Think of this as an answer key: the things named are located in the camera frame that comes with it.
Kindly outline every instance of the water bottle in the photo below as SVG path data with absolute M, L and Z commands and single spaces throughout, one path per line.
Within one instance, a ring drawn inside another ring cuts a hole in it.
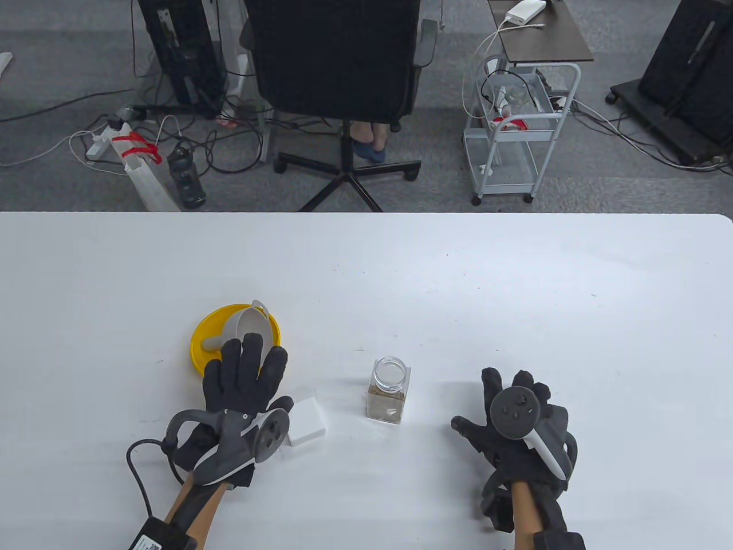
M 191 149 L 183 146 L 183 142 L 178 142 L 168 155 L 168 168 L 183 206 L 189 210 L 203 206 L 206 203 L 206 193 L 201 187 L 194 154 Z

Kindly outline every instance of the white mug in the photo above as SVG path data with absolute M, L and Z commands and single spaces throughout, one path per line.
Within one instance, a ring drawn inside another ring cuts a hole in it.
M 270 325 L 270 313 L 258 300 L 253 300 L 251 307 L 240 309 L 233 314 L 224 324 L 221 336 L 207 338 L 201 347 L 204 351 L 219 351 L 225 342 L 229 342 L 232 338 L 241 341 L 248 332 L 256 332 L 262 336 L 262 358 L 259 362 L 262 366 L 262 362 L 273 347 L 273 330 Z

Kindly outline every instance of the charging cable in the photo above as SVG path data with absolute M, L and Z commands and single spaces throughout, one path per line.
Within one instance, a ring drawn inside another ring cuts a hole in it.
M 666 159 L 663 160 L 661 158 L 656 158 L 651 153 L 649 153 L 649 151 L 645 151 L 644 149 L 639 147 L 636 143 L 633 142 L 632 139 L 627 137 L 626 134 L 619 131 L 619 129 L 616 128 L 616 126 L 614 126 L 613 123 L 609 119 L 604 117 L 601 113 L 599 113 L 598 111 L 596 111 L 595 109 L 591 107 L 588 107 L 582 101 L 578 101 L 577 99 L 573 99 L 572 101 L 573 103 L 577 103 L 579 106 L 583 107 L 585 110 L 593 113 L 599 120 L 601 120 L 601 122 L 604 122 L 609 127 L 609 129 L 613 131 L 613 133 L 615 133 L 618 137 L 620 137 L 625 142 L 627 142 L 631 147 L 633 147 L 640 153 L 643 153 L 644 155 L 654 158 L 655 160 L 661 162 L 662 164 L 666 164 L 667 166 L 670 166 L 671 168 L 677 168 L 680 170 L 685 170 L 687 172 L 713 172 L 715 170 L 718 170 L 720 168 L 724 168 L 725 166 L 727 166 L 727 163 L 716 164 L 713 166 L 684 166 L 682 164 L 677 164 L 676 162 L 667 161 Z
M 497 37 L 497 36 L 499 36 L 499 33 L 500 33 L 500 32 L 506 32 L 506 31 L 515 31 L 515 30 L 517 30 L 517 29 L 527 29 L 527 28 L 532 28 L 532 29 L 542 29 L 542 28 L 543 28 L 543 27 L 545 26 L 545 24 L 544 24 L 544 23 L 533 23 L 533 24 L 531 24 L 531 25 L 524 25 L 524 26 L 510 26 L 510 27 L 504 27 L 504 24 L 505 24 L 505 23 L 508 23 L 508 22 L 509 22 L 509 21 L 508 21 L 507 19 L 504 19 L 504 20 L 503 20 L 503 21 L 501 22 L 501 25 L 499 25 L 499 26 L 498 26 L 498 28 L 497 28 L 497 29 L 496 29 L 496 30 L 495 30 L 495 31 L 494 31 L 493 33 L 489 34 L 489 35 L 488 35 L 488 36 L 487 36 L 487 37 L 486 37 L 485 39 L 483 39 L 483 40 L 481 41 L 481 43 L 480 43 L 480 44 L 478 45 L 478 47 L 476 48 L 476 50 L 474 50 L 474 52 L 472 53 L 471 57 L 470 57 L 470 58 L 469 58 L 469 60 L 468 60 L 468 65 L 469 65 L 469 66 L 472 66 L 472 65 L 473 65 L 473 60 L 474 60 L 474 57 L 475 57 L 475 56 L 476 56 L 476 55 L 477 55 L 477 54 L 479 53 L 479 51 L 481 50 L 481 48 L 483 47 L 483 45 L 484 45 L 484 44 L 485 44 L 485 43 L 486 43 L 487 41 L 489 41 L 489 40 L 490 40 L 490 42 L 489 42 L 489 46 L 487 46 L 487 47 L 486 47 L 486 49 L 485 49 L 485 51 L 484 51 L 484 53 L 483 53 L 483 55 L 482 55 L 482 58 L 481 58 L 481 62 L 483 63 L 483 59 L 484 59 L 484 56 L 485 56 L 486 54 L 488 54 L 489 50 L 491 49 L 491 46 L 492 46 L 492 45 L 494 44 L 494 40 L 496 40 L 496 37 Z M 468 72 L 468 67 L 467 67 L 466 69 L 464 69 L 464 71 L 463 71 L 463 78 L 462 78 L 462 80 L 461 80 L 461 87 L 460 87 L 460 99 L 461 99 L 461 103 L 463 104 L 463 111 L 464 111 L 464 112 L 465 112 L 465 113 L 466 113 L 466 114 L 467 114 L 467 115 L 468 115 L 469 117 L 471 117 L 471 118 L 473 118 L 473 119 L 477 119 L 477 120 L 480 120 L 480 119 L 483 119 L 483 118 L 485 118 L 485 117 L 484 117 L 484 116 L 481 116 L 481 117 L 477 117 L 477 116 L 475 116 L 475 115 L 473 115 L 473 114 L 469 113 L 469 112 L 468 112 L 468 107 L 466 107 L 466 106 L 465 106 L 465 75 L 466 75 L 466 73 L 467 73 L 467 72 Z
M 15 162 L 10 162 L 10 163 L 2 163 L 2 162 L 0 162 L 0 168 L 10 168 L 11 166 L 20 166 L 21 164 L 26 164 L 26 163 L 31 162 L 31 161 L 37 161 L 39 158 L 45 157 L 46 155 L 52 153 L 53 151 L 55 151 L 56 149 L 58 149 L 59 147 L 61 147 L 64 143 L 68 142 L 69 143 L 69 149 L 71 149 L 71 153 L 74 155 L 74 157 L 76 158 L 76 160 L 79 161 L 79 162 L 81 162 L 86 168 L 89 168 L 89 169 L 94 170 L 96 172 L 104 172 L 105 174 L 115 174 L 117 176 L 125 176 L 126 174 L 120 174 L 118 172 L 112 172 L 112 171 L 109 171 L 109 170 L 101 170 L 101 169 L 98 169 L 98 168 L 94 168 L 93 166 L 90 166 L 89 164 L 87 164 L 86 161 L 84 161 L 83 159 L 79 158 L 79 156 L 74 151 L 72 142 L 73 142 L 73 140 L 74 140 L 75 137 L 86 136 L 86 135 L 92 135 L 92 136 L 94 136 L 95 135 L 94 132 L 100 130 L 104 126 L 106 126 L 106 123 L 105 124 L 102 124 L 101 126 L 97 126 L 96 128 L 93 128 L 92 130 L 82 130 L 82 131 L 79 131 L 79 132 L 75 132 L 75 133 L 71 134 L 70 136 L 66 136 L 65 138 L 63 138 L 61 141 L 59 141 L 57 144 L 55 144 L 51 149 L 48 149 L 48 150 L 44 151 L 43 153 L 39 153 L 38 155 L 34 155 L 34 156 L 30 157 L 30 158 L 25 158 L 22 161 L 15 161 Z
M 174 117 L 172 114 L 167 114 L 165 117 L 163 117 L 163 122 L 161 122 L 161 127 L 158 130 L 158 135 L 155 137 L 155 144 L 157 145 L 158 142 L 161 140 L 161 133 L 163 133 L 163 126 L 166 124 L 166 121 L 172 118 L 176 121 L 176 126 L 178 127 L 178 137 L 183 138 L 183 134 L 181 133 L 181 124 L 178 122 L 178 119 Z

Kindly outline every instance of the black glove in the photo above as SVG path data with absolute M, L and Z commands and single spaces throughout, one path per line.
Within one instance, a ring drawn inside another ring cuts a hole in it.
M 223 411 L 225 408 L 252 417 L 268 410 L 270 400 L 277 393 L 285 372 L 287 352 L 280 346 L 273 347 L 265 358 L 262 369 L 262 336 L 245 334 L 243 341 L 236 338 L 221 348 L 221 361 L 209 361 L 204 370 L 204 398 L 206 410 Z M 290 412 L 292 398 L 280 397 L 270 408 L 283 408 Z M 206 425 L 198 425 L 191 437 L 174 454 L 174 462 L 190 472 L 199 459 L 218 443 L 214 431 Z M 227 481 L 239 487 L 249 487 L 254 464 L 241 469 Z
M 559 480 L 545 465 L 534 449 L 529 449 L 523 440 L 506 439 L 491 422 L 491 402 L 502 390 L 501 375 L 495 368 L 483 369 L 481 379 L 484 384 L 484 407 L 486 426 L 479 426 L 463 417 L 454 417 L 451 427 L 465 437 L 478 452 L 484 453 L 486 459 L 496 469 L 498 481 L 511 491 L 515 481 L 527 482 L 538 505 L 545 528 L 564 529 L 564 521 L 557 498 L 567 489 L 567 481 Z M 553 414 L 553 406 L 548 404 L 550 389 L 541 383 L 535 383 L 532 375 L 521 370 L 514 377 L 513 386 L 529 388 L 540 402 L 540 414 L 549 418 Z

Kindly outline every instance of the computer tower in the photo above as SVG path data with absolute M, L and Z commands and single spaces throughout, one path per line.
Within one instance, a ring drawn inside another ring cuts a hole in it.
M 717 144 L 733 134 L 733 0 L 682 0 L 639 91 Z
M 677 116 L 733 152 L 733 18 L 682 99 Z
M 138 3 L 162 71 L 147 97 L 153 96 L 152 104 L 163 110 L 166 103 L 173 102 L 184 111 L 216 117 L 224 103 L 226 67 L 211 39 L 202 0 Z M 172 89 L 174 98 L 161 92 L 163 84 Z

